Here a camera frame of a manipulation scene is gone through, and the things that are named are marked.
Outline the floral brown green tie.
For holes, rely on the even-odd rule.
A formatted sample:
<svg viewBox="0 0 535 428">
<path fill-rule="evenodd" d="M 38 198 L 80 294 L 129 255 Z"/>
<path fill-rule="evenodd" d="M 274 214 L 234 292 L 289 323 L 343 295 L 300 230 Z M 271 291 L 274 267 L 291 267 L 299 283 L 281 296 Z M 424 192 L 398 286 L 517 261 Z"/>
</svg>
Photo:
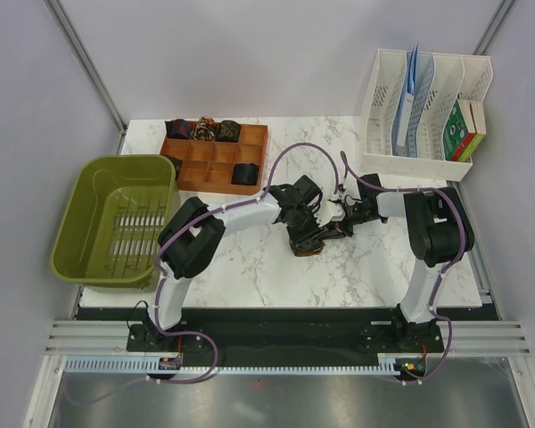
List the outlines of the floral brown green tie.
<svg viewBox="0 0 535 428">
<path fill-rule="evenodd" d="M 312 257 L 320 254 L 325 248 L 325 243 L 322 240 L 307 240 L 303 242 L 289 242 L 292 253 L 295 257 Z"/>
</svg>

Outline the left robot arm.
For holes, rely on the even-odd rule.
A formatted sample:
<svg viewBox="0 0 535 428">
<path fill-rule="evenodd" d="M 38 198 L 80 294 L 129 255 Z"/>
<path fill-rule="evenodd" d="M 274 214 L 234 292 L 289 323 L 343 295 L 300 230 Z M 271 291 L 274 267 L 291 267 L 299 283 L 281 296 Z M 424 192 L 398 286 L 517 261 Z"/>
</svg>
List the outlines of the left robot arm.
<svg viewBox="0 0 535 428">
<path fill-rule="evenodd" d="M 285 225 L 295 256 L 318 254 L 325 229 L 317 223 L 322 190 L 306 176 L 294 184 L 271 185 L 227 205 L 208 205 L 198 197 L 182 204 L 158 238 L 155 263 L 167 267 L 149 309 L 147 341 L 157 350 L 177 343 L 177 328 L 188 288 L 211 263 L 222 239 L 254 226 Z"/>
</svg>

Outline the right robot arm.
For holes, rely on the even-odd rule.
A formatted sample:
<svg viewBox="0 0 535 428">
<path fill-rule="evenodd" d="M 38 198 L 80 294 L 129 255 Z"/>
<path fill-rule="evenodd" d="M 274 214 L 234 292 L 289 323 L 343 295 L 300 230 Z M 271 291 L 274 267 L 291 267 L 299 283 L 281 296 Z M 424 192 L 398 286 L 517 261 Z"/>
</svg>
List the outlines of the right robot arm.
<svg viewBox="0 0 535 428">
<path fill-rule="evenodd" d="M 357 178 L 375 197 L 380 218 L 404 218 L 416 258 L 407 292 L 399 304 L 405 320 L 390 332 L 399 350 L 412 350 L 423 339 L 422 324 L 438 317 L 439 292 L 448 271 L 473 248 L 474 235 L 462 202 L 452 187 L 386 188 L 376 174 Z"/>
</svg>

